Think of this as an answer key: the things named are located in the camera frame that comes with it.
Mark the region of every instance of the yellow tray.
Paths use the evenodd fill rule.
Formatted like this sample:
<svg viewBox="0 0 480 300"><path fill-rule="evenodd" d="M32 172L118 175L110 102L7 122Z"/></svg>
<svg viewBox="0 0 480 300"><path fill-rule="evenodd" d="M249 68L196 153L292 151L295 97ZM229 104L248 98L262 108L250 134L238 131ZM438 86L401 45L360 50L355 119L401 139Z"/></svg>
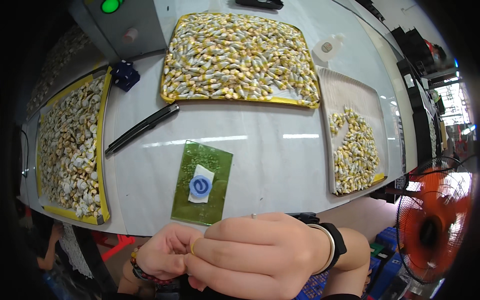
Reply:
<svg viewBox="0 0 480 300"><path fill-rule="evenodd" d="M51 205L42 205L43 209L45 209L46 211L49 211L54 214L64 216L76 221L85 222L85 223L94 224L94 225L101 225L110 218L110 214L108 213L107 200L105 198L105 186L103 182L101 157L103 155L102 154L103 153L103 149L102 149L103 147L103 143L102 143L103 116L105 112L105 104L107 102L108 91L110 88L110 81L111 81L110 71L111 70L112 70L112 67L108 67L107 73L105 74L105 82L103 85L102 99L100 102L100 111L98 112L97 134L96 134L97 141L100 141L99 143L96 144L96 157L97 157L96 172L98 174L98 194L100 195L100 209L102 210L102 214L97 217L82 216L81 218L79 218L75 214L75 211L71 208L63 208L59 205L56 205L56 203L51 203ZM52 109L55 103L58 103L59 101L63 101L66 98L66 96L69 95L72 91L78 89L80 86L82 86L87 82L92 82L93 80L94 80L93 75L88 75L87 77L84 77L78 80L77 82L71 84L70 86L66 87L65 89L60 91L58 94L53 96L53 98L50 99L40 111L40 122L39 122L38 130L40 130L40 125L43 122L44 116L46 115L47 112L49 112ZM40 180L40 168L39 168L40 167L40 143L38 138L37 138L36 144L37 144L36 184L37 184L38 197L40 201L40 198L42 197L42 184Z"/></svg>
<svg viewBox="0 0 480 300"><path fill-rule="evenodd" d="M185 15L181 16L179 18L178 22L177 22L177 25L175 26L175 29L173 30L173 34L172 34L172 38L171 38L170 42L173 40L173 37L175 36L175 31L177 31L177 28L180 25L180 22L183 19L188 18L188 16L192 15L192 14L203 14L203 13L194 12L194 13L189 13L189 14L185 14ZM221 14L221 13L220 12L210 12L209 14ZM305 37L303 36L302 31L300 29L298 29L296 26L293 26L293 25L290 25L290 24L284 23L284 22L280 22L280 23L296 28L298 31L300 31L301 37L303 37L303 39L305 40ZM308 50L308 45L307 45L306 41L305 41L305 47ZM310 69L315 72L315 65L313 64L312 59L310 59ZM197 101L198 100L218 100L218 101L233 100L233 101L237 101L237 100L241 100L241 101L255 101L255 102L270 102L270 103L290 104L290 105L296 105L296 106L305 107L305 108L318 108L319 105L320 105L317 102L317 103L315 103L315 105L305 106L305 105L298 104L296 99L282 98L282 97L275 97L275 96L273 96L272 99L270 99L270 100L263 100L263 101L254 100L254 99L243 99L243 98L239 98L239 99L236 99L236 100L235 99L213 99L213 98L209 98L209 99L172 99L172 98L169 98L167 96L164 96L161 92L161 90L162 90L161 87L163 86L164 82L165 82L165 74L162 71L162 79L160 80L160 96L167 103L173 103L174 101L179 101L179 100L191 100L191 101L195 101L195 100L197 100ZM318 85L318 80L314 81L314 82L315 82L315 86L317 87L317 90L318 90L318 96L320 96L320 87Z"/></svg>

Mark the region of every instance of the white plastic bottle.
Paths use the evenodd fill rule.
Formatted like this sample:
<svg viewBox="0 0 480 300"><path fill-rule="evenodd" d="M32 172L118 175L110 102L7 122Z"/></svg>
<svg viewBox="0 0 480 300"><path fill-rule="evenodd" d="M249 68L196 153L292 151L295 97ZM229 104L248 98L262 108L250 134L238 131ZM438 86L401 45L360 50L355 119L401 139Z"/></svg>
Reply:
<svg viewBox="0 0 480 300"><path fill-rule="evenodd" d="M341 33L330 35L313 47L313 52L323 61L331 60L343 45L345 36Z"/></svg>

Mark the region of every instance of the black watch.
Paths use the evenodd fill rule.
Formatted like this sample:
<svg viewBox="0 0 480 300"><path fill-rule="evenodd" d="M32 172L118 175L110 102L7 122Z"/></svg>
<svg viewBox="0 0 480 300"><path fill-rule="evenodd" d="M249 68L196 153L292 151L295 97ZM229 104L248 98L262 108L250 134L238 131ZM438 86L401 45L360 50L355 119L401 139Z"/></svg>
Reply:
<svg viewBox="0 0 480 300"><path fill-rule="evenodd" d="M302 221L305 224L317 224L323 228L325 228L328 232L333 237L333 242L335 244L335 251L333 254L333 260L332 262L328 265L328 267L323 271L326 272L333 268L333 266L336 264L338 261L338 258L347 252L347 248L345 247L345 243L343 242L343 237L340 231L333 225L332 223L320 223L320 219L316 216L316 213L290 213L287 214L289 216L292 216L300 221Z"/></svg>

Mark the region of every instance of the white tray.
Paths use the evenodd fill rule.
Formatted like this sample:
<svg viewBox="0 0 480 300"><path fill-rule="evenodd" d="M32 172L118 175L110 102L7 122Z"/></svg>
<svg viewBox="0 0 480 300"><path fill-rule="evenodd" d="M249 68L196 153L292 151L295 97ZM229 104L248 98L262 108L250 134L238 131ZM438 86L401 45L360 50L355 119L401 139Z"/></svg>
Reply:
<svg viewBox="0 0 480 300"><path fill-rule="evenodd" d="M338 135L332 137L330 133L330 124L328 116L336 113L343 113L344 106L352 108L353 111L365 118L372 127L375 145L377 146L378 164L376 175L388 174L388 146L387 134L385 128L384 115L380 107L380 99L377 91L368 85L361 83L351 77L332 71L327 68L315 66L315 71L319 77L322 111L324 114L324 127L327 136L327 147L329 147L329 177L330 192L335 193L335 174L333 151L342 145L343 137L348 131L348 125L338 129ZM380 182L384 176L377 176L375 183Z"/></svg>

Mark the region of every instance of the orange fan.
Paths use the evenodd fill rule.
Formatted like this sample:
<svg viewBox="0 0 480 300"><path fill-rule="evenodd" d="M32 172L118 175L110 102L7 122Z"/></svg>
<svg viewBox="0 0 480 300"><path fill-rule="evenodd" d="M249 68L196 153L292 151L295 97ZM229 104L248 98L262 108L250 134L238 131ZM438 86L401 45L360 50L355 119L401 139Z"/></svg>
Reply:
<svg viewBox="0 0 480 300"><path fill-rule="evenodd" d="M471 209L471 178L441 167L437 159L422 174L412 176L420 190L411 197L402 196L398 205L402 260L410 275L423 284L440 279L453 263Z"/></svg>

